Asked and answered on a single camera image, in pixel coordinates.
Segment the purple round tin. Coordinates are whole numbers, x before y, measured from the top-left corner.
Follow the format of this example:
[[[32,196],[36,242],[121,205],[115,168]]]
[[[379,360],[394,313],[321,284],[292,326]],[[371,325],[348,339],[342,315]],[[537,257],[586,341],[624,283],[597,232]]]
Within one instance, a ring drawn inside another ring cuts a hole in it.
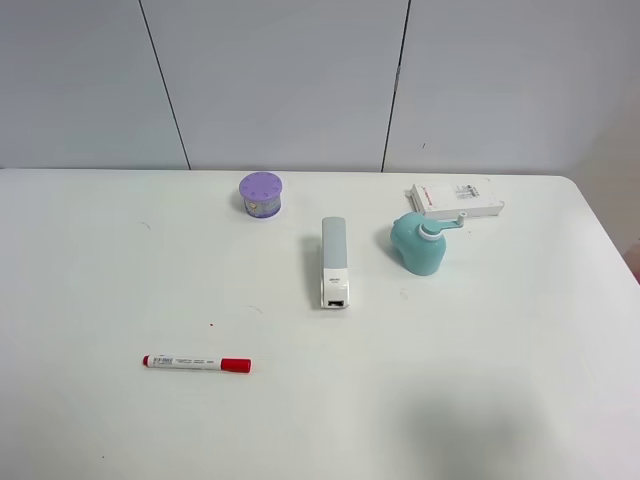
[[[244,208],[253,218],[269,218],[281,209],[282,181],[274,173],[261,171],[245,176],[239,184]]]

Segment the red white marker pen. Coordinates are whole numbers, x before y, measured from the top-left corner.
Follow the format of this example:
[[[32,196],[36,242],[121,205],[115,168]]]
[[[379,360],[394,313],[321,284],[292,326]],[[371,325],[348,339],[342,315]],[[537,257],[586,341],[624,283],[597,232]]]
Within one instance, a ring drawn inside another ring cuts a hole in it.
[[[222,371],[229,373],[248,374],[252,362],[245,358],[202,358],[176,357],[168,355],[145,355],[142,365],[150,369]]]

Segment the white flat box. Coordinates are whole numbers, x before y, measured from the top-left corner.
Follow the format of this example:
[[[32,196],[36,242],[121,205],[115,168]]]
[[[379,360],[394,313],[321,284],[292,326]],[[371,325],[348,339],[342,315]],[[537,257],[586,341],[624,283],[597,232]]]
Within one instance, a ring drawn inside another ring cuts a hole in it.
[[[405,195],[415,212],[432,220],[455,220],[462,212],[468,218],[498,216],[505,206],[487,178],[414,184]]]

